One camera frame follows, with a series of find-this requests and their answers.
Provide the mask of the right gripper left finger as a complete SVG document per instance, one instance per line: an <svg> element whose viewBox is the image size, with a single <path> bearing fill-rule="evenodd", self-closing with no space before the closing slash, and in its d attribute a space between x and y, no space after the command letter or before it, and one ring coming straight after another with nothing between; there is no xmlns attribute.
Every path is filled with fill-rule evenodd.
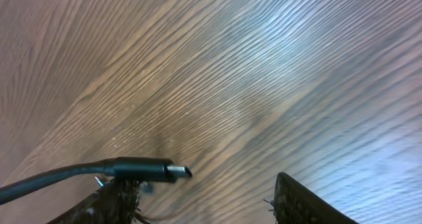
<svg viewBox="0 0 422 224"><path fill-rule="evenodd" d="M131 224L141 184L137 180L112 179L48 224Z"/></svg>

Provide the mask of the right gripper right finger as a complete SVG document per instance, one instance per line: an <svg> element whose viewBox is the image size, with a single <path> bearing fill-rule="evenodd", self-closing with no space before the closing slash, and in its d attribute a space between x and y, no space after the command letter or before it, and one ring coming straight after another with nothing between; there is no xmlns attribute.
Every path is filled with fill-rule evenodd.
<svg viewBox="0 0 422 224"><path fill-rule="evenodd" d="M278 224L357 224L285 172L278 173L268 203Z"/></svg>

